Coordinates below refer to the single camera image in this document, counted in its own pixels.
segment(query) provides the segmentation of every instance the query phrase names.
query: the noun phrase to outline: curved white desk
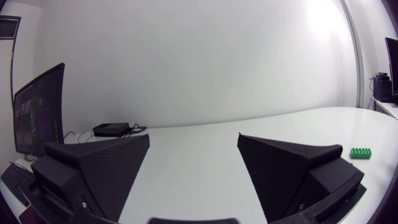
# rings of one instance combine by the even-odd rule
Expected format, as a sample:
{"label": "curved white desk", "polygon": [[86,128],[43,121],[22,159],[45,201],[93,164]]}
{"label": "curved white desk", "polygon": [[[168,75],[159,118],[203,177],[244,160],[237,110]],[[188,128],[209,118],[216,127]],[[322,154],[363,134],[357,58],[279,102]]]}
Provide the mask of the curved white desk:
{"label": "curved white desk", "polygon": [[[367,188],[342,223],[366,223],[371,218],[398,163],[398,120],[357,108],[320,108],[229,123],[148,129],[143,134],[149,133],[150,148],[119,222],[233,217],[243,224],[265,223],[236,146],[239,132],[300,144],[341,144],[342,158],[365,173],[361,183]],[[76,142],[77,136],[68,143]],[[83,134],[80,142],[89,136],[90,132]],[[352,147],[370,147],[371,159],[351,160]]]}

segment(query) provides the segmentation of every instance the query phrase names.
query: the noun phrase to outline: curved monitor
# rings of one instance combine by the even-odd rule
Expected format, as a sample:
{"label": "curved monitor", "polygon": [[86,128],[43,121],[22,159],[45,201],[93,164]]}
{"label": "curved monitor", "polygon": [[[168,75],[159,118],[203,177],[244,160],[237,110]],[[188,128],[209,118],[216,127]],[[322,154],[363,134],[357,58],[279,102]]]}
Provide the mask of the curved monitor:
{"label": "curved monitor", "polygon": [[14,96],[16,151],[43,156],[45,142],[63,143],[62,82],[65,64],[41,74]]}
{"label": "curved monitor", "polygon": [[386,37],[388,55],[390,58],[390,76],[392,94],[398,94],[398,40]]}

